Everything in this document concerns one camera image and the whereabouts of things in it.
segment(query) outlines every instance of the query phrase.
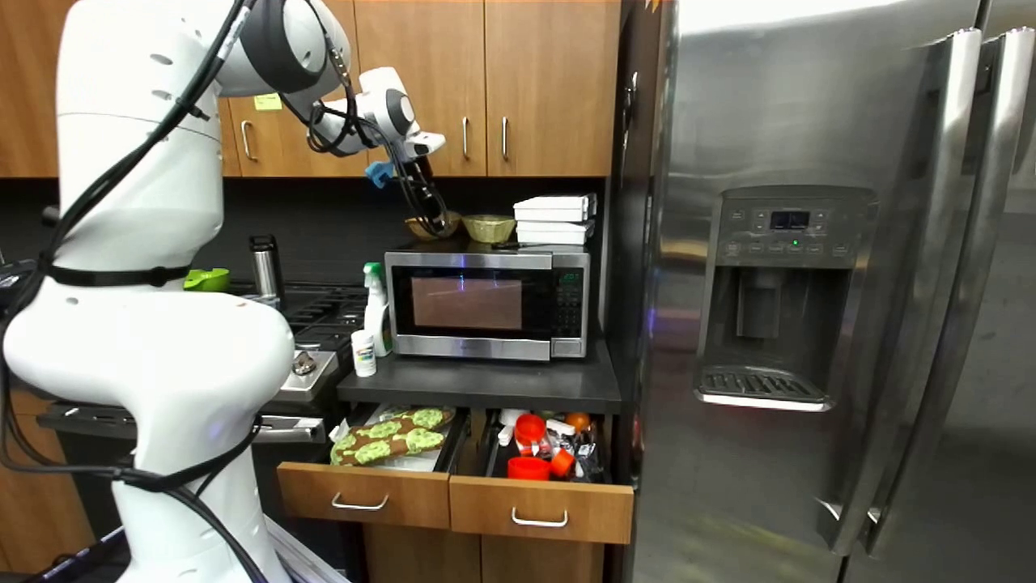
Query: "drawer handle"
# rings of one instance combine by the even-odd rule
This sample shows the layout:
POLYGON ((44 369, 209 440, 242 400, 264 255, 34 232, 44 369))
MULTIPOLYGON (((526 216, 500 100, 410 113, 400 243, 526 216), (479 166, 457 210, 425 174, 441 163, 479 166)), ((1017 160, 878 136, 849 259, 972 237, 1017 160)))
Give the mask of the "drawer handle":
POLYGON ((510 160, 510 122, 509 116, 498 120, 498 160, 509 163, 510 160))
POLYGON ((237 122, 237 138, 238 138, 238 149, 244 153, 244 160, 248 160, 248 163, 257 163, 257 156, 251 153, 248 129, 251 129, 251 122, 248 122, 248 120, 238 120, 238 122, 237 122))
POLYGON ((556 520, 539 520, 539 518, 520 518, 518 507, 510 506, 510 520, 520 525, 520 528, 559 532, 559 528, 569 525, 569 507, 563 507, 556 520))
POLYGON ((388 506, 388 496, 383 496, 383 502, 376 506, 350 506, 344 502, 344 492, 334 492, 330 507, 344 507, 344 513, 383 513, 388 506))
POLYGON ((468 133, 471 120, 459 116, 459 156, 462 163, 468 163, 468 153, 465 153, 465 133, 468 133))

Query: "backsplash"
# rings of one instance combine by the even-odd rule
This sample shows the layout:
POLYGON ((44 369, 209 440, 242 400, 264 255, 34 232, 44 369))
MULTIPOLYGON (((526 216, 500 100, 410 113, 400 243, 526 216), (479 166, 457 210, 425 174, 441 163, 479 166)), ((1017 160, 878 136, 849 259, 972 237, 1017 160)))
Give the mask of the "backsplash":
MULTIPOLYGON (((510 210, 510 200, 539 190, 600 190, 603 182, 441 182, 448 207, 510 210)), ((390 247, 403 247, 400 216, 407 207, 396 189, 376 190, 358 177, 232 177, 223 183, 225 216, 212 243, 197 251, 197 265, 229 265, 238 279, 254 279, 248 251, 251 232, 275 232, 287 287, 330 287, 358 282, 358 270, 390 247)), ((47 229, 37 215, 53 200, 53 182, 0 182, 0 251, 37 255, 47 229)))

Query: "bowl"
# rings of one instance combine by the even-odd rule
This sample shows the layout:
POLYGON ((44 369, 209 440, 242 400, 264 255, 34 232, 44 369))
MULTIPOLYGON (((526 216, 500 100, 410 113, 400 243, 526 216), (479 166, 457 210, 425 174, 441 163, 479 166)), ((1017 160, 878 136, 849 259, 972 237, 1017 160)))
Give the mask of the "bowl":
POLYGON ((471 215, 471 216, 462 216, 462 228, 482 247, 498 247, 513 232, 513 219, 505 215, 471 215))
POLYGON ((459 215, 445 210, 445 229, 444 232, 432 232, 428 216, 416 216, 416 215, 403 216, 400 228, 407 228, 407 232, 416 237, 416 238, 445 238, 445 237, 457 232, 459 215))

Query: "white plate stack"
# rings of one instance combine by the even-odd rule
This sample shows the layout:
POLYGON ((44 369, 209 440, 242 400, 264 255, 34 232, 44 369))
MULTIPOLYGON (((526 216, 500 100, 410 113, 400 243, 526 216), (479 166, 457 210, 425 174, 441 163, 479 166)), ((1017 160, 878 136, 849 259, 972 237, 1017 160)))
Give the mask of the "white plate stack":
POLYGON ((518 247, 583 247, 590 195, 539 195, 513 204, 518 247))

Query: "microwave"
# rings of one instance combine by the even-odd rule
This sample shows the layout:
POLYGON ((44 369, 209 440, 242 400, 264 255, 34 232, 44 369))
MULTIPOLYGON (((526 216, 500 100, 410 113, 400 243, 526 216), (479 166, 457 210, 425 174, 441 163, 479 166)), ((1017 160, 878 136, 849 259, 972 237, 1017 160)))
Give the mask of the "microwave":
POLYGON ((388 328, 398 357, 586 360, 586 251, 398 249, 384 251, 388 328))

